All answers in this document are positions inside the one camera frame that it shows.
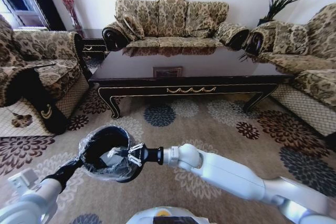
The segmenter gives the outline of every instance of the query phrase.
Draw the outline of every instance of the picture frame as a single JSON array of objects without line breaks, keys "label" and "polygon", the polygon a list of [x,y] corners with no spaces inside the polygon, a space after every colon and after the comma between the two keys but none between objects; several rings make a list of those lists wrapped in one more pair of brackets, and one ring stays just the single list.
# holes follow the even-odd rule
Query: picture frame
[{"label": "picture frame", "polygon": [[155,78],[169,78],[181,76],[182,67],[153,67],[153,77]]}]

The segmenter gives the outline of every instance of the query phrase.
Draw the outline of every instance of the vase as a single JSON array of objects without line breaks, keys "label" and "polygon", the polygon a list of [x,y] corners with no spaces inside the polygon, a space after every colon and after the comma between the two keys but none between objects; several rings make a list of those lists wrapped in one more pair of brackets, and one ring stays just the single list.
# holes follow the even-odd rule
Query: vase
[{"label": "vase", "polygon": [[259,23],[257,26],[260,26],[261,24],[264,24],[264,23],[267,23],[267,22],[270,22],[270,21],[274,21],[274,19],[265,19],[265,18],[261,18],[259,20]]}]

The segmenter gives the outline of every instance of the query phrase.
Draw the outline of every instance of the sofa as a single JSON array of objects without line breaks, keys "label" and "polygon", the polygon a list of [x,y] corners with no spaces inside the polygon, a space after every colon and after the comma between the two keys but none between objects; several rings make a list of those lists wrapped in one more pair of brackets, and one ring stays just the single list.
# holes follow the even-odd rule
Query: sofa
[{"label": "sofa", "polygon": [[272,94],[285,107],[336,143],[336,3],[305,25],[268,22],[253,29],[248,54],[292,73],[294,80]]},{"label": "sofa", "polygon": [[221,47],[239,50],[245,26],[225,22],[224,2],[117,0],[115,22],[102,33],[109,51],[124,47]]},{"label": "sofa", "polygon": [[88,90],[83,43],[66,31],[13,31],[0,16],[1,137],[61,134]]}]

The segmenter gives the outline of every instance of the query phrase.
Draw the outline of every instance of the table leg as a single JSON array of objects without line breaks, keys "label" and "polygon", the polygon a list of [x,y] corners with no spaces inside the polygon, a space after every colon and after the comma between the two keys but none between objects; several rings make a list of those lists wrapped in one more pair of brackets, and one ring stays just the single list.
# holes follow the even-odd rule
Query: table leg
[{"label": "table leg", "polygon": [[120,116],[120,109],[114,100],[113,96],[106,89],[98,89],[98,95],[100,98],[110,107],[112,111],[112,118],[118,119]]},{"label": "table leg", "polygon": [[264,98],[268,97],[277,89],[277,84],[272,84],[267,86],[262,92],[256,93],[249,101],[247,101],[243,107],[243,111],[249,112],[257,103],[259,103]]}]

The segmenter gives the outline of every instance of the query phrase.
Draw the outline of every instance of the floor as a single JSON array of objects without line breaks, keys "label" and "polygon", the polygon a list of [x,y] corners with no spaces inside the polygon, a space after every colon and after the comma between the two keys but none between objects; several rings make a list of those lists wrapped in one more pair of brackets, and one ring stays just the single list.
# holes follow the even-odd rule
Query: floor
[{"label": "floor", "polygon": [[[75,157],[87,134],[115,124],[149,148],[191,143],[247,165],[262,178],[285,176],[302,182],[330,197],[336,217],[336,153],[272,100],[243,113],[247,99],[243,94],[122,98],[123,117],[113,120],[94,87],[66,133],[0,143],[0,207],[17,199],[6,181],[9,176],[31,167],[42,179]],[[273,206],[239,199],[184,170],[153,163],[126,184],[94,179],[81,168],[57,202],[50,223],[126,223],[136,212],[157,206],[183,207],[215,223],[290,223]]]}]

